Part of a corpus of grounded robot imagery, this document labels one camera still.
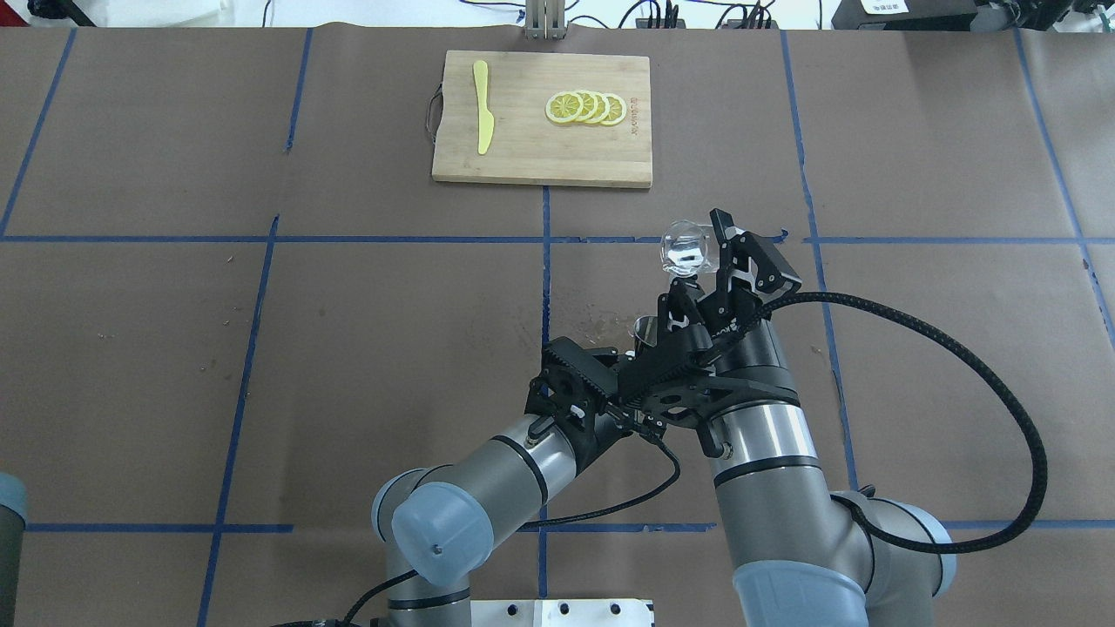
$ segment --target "red object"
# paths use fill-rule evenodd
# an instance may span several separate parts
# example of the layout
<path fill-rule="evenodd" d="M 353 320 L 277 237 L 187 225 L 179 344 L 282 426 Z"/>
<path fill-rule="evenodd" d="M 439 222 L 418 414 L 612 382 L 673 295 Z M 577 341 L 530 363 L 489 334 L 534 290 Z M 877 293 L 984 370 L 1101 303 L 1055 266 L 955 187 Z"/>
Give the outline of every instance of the red object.
<path fill-rule="evenodd" d="M 0 0 L 0 26 L 27 26 L 23 18 L 19 17 L 16 9 L 8 6 L 7 2 Z"/>

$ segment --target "white label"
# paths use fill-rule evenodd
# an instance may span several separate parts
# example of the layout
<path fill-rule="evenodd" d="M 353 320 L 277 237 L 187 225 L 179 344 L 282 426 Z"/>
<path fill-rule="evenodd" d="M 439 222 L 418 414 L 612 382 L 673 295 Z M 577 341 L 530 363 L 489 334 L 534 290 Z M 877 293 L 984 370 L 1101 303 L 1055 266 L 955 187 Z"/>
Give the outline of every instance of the white label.
<path fill-rule="evenodd" d="M 895 13 L 909 13 L 905 0 L 860 0 L 863 10 L 869 16 L 893 16 Z"/>

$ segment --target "yellow knife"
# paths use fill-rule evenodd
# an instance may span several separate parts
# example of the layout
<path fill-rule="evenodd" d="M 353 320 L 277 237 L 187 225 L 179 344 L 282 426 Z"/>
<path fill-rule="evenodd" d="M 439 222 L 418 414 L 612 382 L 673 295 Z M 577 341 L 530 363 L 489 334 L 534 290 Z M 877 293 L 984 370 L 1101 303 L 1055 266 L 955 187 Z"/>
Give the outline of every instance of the yellow knife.
<path fill-rule="evenodd" d="M 495 131 L 495 116 L 487 108 L 487 62 L 476 61 L 473 64 L 473 80 L 476 81 L 476 108 L 479 110 L 479 137 L 476 144 L 476 152 L 487 153 L 492 145 L 492 133 Z"/>

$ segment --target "metal bracket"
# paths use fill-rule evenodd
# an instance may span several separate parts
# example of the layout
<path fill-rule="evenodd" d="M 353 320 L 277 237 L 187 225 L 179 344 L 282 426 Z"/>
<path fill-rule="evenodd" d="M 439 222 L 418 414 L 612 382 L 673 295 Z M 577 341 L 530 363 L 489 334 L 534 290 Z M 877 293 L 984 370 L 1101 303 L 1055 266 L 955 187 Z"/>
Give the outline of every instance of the metal bracket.
<path fill-rule="evenodd" d="M 643 599 L 530 599 L 472 602 L 483 627 L 653 627 L 655 604 Z"/>
<path fill-rule="evenodd" d="M 524 13 L 527 39 L 565 39 L 565 0 L 526 0 Z"/>

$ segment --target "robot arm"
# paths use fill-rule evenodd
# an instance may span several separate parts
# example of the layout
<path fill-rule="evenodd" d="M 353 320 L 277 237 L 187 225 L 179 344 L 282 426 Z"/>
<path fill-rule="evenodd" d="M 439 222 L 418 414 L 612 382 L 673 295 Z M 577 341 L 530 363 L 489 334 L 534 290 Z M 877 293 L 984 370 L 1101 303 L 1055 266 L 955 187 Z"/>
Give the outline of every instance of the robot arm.
<path fill-rule="evenodd" d="M 460 464 L 410 471 L 380 491 L 372 518 L 389 546 L 388 575 L 421 576 L 391 590 L 391 626 L 471 626 L 467 573 L 620 437 L 661 444 L 667 426 L 694 430 L 708 457 L 749 627 L 931 627 L 932 599 L 956 572 L 953 553 L 1006 542 L 1034 520 L 1045 493 L 1041 442 L 990 368 L 904 314 L 844 295 L 795 293 L 802 281 L 769 240 L 719 210 L 711 218 L 715 291 L 698 284 L 706 255 L 692 247 L 673 259 L 678 276 L 657 317 L 637 326 L 634 351 L 554 340 L 523 418 Z M 769 320 L 774 309 L 816 300 L 938 334 L 999 394 L 1035 464 L 1030 498 L 1008 529 L 952 543 L 932 515 L 875 498 L 871 486 L 830 492 Z"/>

